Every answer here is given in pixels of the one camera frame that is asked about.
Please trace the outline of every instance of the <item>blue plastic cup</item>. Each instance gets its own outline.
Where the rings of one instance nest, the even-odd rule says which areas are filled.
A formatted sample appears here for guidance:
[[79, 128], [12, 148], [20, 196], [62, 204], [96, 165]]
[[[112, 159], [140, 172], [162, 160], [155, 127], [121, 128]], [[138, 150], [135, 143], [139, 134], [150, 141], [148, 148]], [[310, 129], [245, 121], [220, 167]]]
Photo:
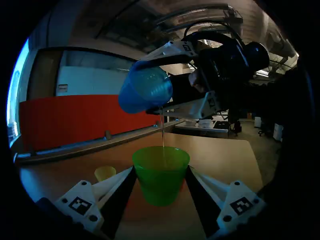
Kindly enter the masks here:
[[172, 97], [172, 84], [160, 67], [136, 70], [128, 73], [118, 102], [127, 113], [138, 113], [167, 103]]

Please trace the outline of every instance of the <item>table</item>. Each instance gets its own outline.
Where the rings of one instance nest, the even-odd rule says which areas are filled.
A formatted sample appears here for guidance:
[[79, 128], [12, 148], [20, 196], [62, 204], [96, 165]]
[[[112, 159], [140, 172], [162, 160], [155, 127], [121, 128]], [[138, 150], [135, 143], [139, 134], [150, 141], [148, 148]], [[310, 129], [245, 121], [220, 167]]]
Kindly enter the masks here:
[[[94, 170], [103, 165], [121, 172], [132, 165], [132, 154], [143, 147], [162, 145], [161, 133], [139, 138], [100, 152], [59, 162], [23, 166], [22, 183], [37, 201], [47, 197], [55, 201], [80, 180], [92, 184], [97, 180]], [[165, 145], [181, 148], [190, 155], [190, 165], [225, 183], [241, 180], [253, 191], [262, 188], [260, 171], [249, 142], [219, 138], [203, 138], [179, 134], [165, 134]], [[149, 205], [136, 181], [117, 239], [205, 239], [202, 225], [186, 183], [176, 201], [166, 207]]]
[[228, 129], [219, 129], [219, 128], [214, 128], [217, 122], [213, 124], [212, 128], [200, 128], [198, 123], [196, 123], [195, 126], [187, 126], [186, 122], [182, 122], [174, 126], [175, 128], [181, 128], [181, 129], [189, 129], [189, 130], [197, 130], [197, 131], [207, 131], [207, 132], [224, 132], [228, 133]]

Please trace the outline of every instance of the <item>cable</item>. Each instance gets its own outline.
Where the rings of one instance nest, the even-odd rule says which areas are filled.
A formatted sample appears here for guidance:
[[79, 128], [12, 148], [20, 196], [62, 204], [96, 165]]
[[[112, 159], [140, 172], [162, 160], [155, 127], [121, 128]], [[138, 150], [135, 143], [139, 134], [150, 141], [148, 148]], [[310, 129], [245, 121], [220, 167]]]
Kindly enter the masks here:
[[290, 67], [290, 66], [288, 66], [288, 65], [286, 65], [286, 64], [284, 64], [284, 63], [277, 62], [277, 61], [274, 61], [274, 60], [270, 60], [270, 62], [275, 62], [275, 63], [281, 64], [281, 65], [284, 65], [284, 66], [286, 66], [286, 67], [288, 67], [288, 68], [292, 68], [292, 67]]
[[227, 25], [223, 22], [217, 22], [217, 21], [213, 21], [213, 20], [199, 20], [199, 21], [195, 21], [195, 22], [191, 23], [184, 31], [183, 37], [185, 38], [187, 36], [187, 33], [192, 26], [199, 24], [199, 23], [205, 23], [205, 22], [217, 23], [217, 24], [221, 24], [221, 25], [225, 26], [232, 33], [232, 35], [240, 42], [240, 44], [242, 46], [244, 46], [244, 43], [243, 43], [241, 37], [232, 27], [230, 27], [229, 25]]

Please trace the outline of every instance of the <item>ceiling light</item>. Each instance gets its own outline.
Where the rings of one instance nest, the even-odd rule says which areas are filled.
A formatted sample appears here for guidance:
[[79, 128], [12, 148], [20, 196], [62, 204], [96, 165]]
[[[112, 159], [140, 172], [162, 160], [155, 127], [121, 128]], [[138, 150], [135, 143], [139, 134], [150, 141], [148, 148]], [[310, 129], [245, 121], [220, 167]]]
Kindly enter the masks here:
[[259, 70], [256, 72], [257, 75], [263, 76], [263, 77], [269, 77], [269, 72], [264, 71], [264, 70]]

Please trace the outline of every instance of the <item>window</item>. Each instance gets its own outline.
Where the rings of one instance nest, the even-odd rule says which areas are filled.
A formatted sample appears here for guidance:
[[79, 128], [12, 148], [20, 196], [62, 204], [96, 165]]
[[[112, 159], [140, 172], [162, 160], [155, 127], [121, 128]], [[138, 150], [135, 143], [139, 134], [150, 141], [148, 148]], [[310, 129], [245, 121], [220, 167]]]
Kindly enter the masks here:
[[10, 82], [9, 93], [8, 93], [7, 126], [8, 126], [9, 142], [11, 142], [19, 134], [18, 128], [17, 128], [18, 119], [16, 119], [18, 87], [19, 87], [21, 72], [22, 72], [24, 63], [27, 59], [28, 53], [29, 53], [29, 47], [28, 47], [28, 40], [27, 40], [19, 54], [16, 65], [14, 66], [14, 70], [13, 70], [13, 74]]

